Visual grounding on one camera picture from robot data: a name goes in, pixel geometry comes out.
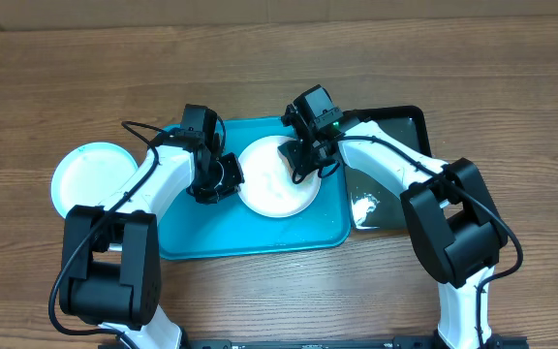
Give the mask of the green scrubbing sponge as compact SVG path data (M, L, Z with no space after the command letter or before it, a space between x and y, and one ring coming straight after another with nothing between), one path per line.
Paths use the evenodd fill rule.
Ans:
M301 143L299 141L287 141L278 146L278 151L290 168L295 170L301 157Z

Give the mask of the pink white plate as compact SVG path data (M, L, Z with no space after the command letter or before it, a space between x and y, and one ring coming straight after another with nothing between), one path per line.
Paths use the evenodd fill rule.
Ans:
M322 180L315 173L293 183L293 170L279 151L280 145L293 140L267 136L250 143L238 157L244 177L238 195L260 215L286 218L300 213L314 202L321 188Z

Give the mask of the light blue plate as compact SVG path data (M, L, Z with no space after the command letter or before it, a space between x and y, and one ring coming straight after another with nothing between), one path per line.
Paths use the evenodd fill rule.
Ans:
M51 178L53 206L65 218L75 206L95 206L138 169L134 157L113 143L88 143L67 154Z

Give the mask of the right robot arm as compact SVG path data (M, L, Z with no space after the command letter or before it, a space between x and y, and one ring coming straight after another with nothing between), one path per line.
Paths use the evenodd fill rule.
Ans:
M280 151L296 184L346 166L398 197L418 261L438 284L441 317L428 346L506 348L510 342L488 324L487 301L490 283L507 276L495 269L500 251L517 238L473 162L435 159L427 143L412 149L381 126L401 118L412 118L423 132L414 106L341 111L294 102L281 121L296 138Z

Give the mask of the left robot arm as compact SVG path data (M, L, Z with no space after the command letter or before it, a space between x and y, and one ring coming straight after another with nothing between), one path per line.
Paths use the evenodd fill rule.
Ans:
M49 295L52 326L110 334L123 348L178 348L183 331L159 304L158 226L183 191L202 204L234 194L244 177L225 133L160 130L144 162L111 196L66 215L61 270Z

